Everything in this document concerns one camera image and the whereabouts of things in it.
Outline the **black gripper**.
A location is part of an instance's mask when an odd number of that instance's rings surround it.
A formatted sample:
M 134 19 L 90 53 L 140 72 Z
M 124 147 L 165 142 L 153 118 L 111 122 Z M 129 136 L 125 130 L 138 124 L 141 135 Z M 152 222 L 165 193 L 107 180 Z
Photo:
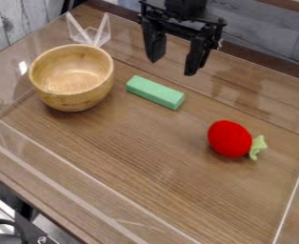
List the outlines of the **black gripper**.
M 140 0 L 142 34 L 146 56 L 157 62 L 166 51 L 168 32 L 190 39 L 184 74 L 192 76 L 204 66 L 210 49 L 222 41 L 222 28 L 228 22 L 206 8 L 208 0 Z

